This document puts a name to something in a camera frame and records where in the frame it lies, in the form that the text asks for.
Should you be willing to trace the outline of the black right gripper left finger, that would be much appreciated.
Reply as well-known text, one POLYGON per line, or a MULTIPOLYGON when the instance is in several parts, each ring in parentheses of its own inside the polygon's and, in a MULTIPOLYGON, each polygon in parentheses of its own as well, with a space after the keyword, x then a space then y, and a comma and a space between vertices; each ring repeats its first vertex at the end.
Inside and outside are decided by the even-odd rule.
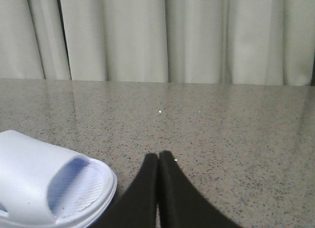
POLYGON ((121 198, 92 225, 94 228, 154 228, 157 212, 158 157, 149 153, 121 198))

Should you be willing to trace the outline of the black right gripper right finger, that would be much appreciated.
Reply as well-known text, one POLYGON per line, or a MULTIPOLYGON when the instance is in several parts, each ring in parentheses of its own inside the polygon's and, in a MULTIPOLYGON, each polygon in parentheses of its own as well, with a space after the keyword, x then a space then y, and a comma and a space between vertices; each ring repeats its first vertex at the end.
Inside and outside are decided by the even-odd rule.
POLYGON ((238 228, 194 187, 170 151, 159 153, 158 203, 163 228, 238 228))

